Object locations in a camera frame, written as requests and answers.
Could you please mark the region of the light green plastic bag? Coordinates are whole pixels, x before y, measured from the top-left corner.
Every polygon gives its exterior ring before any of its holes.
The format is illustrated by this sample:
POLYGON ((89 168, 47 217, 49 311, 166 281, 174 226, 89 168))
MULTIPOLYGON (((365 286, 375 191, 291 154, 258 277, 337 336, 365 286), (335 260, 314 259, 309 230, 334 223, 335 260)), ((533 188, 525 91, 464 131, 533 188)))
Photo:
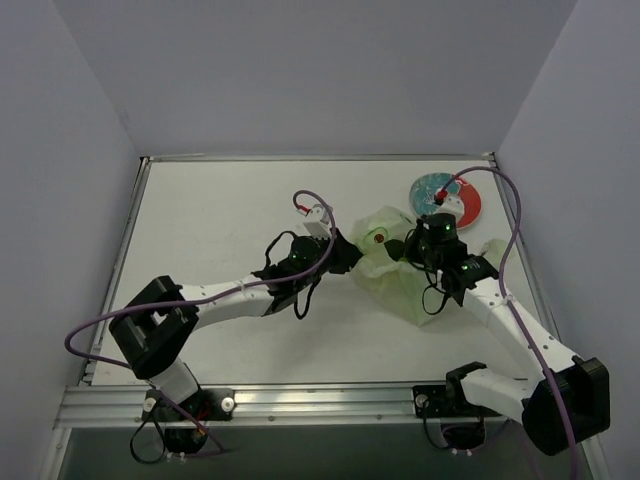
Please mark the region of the light green plastic bag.
POLYGON ((383 309, 416 326, 440 315, 448 303, 461 306, 480 281, 502 276, 500 260, 472 254, 458 236, 456 218, 447 213, 411 218, 385 206, 356 221, 350 240, 363 253, 351 273, 356 285, 383 309), (418 224, 428 228, 421 242, 427 270, 393 261, 384 248, 388 240, 404 240, 418 224))

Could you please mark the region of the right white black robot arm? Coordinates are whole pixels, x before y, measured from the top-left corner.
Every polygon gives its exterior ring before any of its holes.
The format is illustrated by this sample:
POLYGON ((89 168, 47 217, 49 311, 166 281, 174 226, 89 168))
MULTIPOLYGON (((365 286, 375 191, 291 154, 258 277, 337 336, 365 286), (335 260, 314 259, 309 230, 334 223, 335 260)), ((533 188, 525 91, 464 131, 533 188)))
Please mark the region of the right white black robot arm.
POLYGON ((469 253, 453 215, 423 216, 405 239, 388 240, 384 246, 392 260, 423 272, 444 300, 471 313, 524 375, 509 378, 479 361, 458 367, 445 380, 453 409, 464 414, 493 411, 515 421, 549 456, 610 427, 607 368, 597 358, 582 359, 554 338, 510 294, 499 271, 469 253))

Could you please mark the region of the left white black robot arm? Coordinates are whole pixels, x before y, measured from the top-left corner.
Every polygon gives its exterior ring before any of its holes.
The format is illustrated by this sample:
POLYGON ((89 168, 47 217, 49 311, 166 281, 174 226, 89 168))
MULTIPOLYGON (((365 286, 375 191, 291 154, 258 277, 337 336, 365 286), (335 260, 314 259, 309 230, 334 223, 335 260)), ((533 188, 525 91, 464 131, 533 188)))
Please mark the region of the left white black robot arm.
POLYGON ((304 318, 326 273, 343 275, 362 258, 340 232, 334 238, 294 235, 283 260, 237 282, 181 285, 170 276, 152 280, 109 324, 135 377, 181 404, 201 387, 179 354, 196 330, 244 317, 265 317, 289 307, 304 318))

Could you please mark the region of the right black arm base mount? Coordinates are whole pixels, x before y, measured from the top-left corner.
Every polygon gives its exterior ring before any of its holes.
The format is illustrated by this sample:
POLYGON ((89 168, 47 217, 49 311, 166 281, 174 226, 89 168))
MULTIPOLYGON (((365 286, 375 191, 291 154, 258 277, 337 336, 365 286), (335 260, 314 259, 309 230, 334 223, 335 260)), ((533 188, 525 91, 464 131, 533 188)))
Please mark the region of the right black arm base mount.
POLYGON ((444 383, 418 384, 412 387, 414 414, 417 418, 480 417, 474 406, 461 406, 451 400, 444 383))

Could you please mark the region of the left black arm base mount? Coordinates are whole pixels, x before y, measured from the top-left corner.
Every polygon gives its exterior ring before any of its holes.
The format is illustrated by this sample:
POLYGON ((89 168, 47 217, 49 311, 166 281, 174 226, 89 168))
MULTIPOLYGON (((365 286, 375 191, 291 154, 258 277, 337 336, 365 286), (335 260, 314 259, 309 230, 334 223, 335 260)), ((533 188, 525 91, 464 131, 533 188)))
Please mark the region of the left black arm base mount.
MULTIPOLYGON (((230 388, 201 388, 198 392, 179 404, 187 413, 200 422, 230 421, 235 409, 235 391, 230 388)), ((176 411, 154 389, 146 391, 141 419, 148 420, 154 413, 159 422, 186 421, 187 418, 176 411)))

